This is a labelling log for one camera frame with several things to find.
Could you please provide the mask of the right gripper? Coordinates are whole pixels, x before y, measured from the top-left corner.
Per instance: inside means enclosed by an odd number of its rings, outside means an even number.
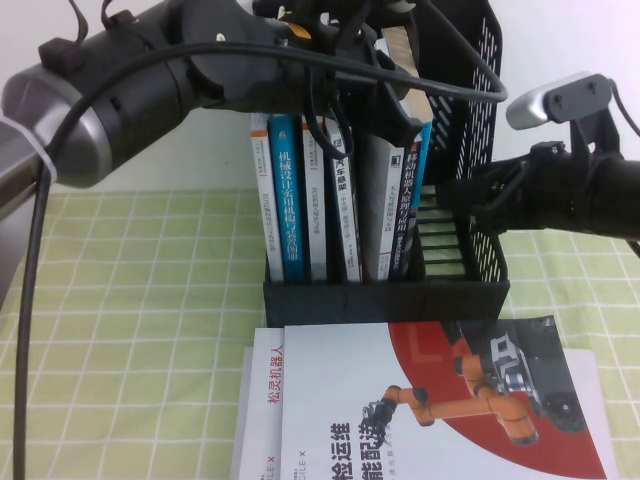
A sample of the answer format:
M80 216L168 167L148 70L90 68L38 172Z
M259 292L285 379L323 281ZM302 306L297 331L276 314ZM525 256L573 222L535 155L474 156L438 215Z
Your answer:
M471 210L487 236L508 230L555 229L593 235L620 233L620 155L568 152L542 143L521 157L492 165L492 180L451 180L436 186L437 204ZM486 207L492 200L492 208Z

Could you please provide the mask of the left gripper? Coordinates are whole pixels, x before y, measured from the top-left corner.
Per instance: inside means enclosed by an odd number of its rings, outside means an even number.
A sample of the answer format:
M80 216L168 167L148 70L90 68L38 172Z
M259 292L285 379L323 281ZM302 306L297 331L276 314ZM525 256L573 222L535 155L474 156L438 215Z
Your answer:
M279 1L277 18L289 25L299 39L300 48L331 55L345 61L363 63L379 70L395 70L395 63L381 31L368 21L379 13L408 13L414 1ZM308 69L305 64L286 67L285 99L279 113L327 113L329 97L339 95L341 108L350 118L372 118L372 134L394 146L408 146L421 132L423 123L401 105L400 94L389 83L355 74Z

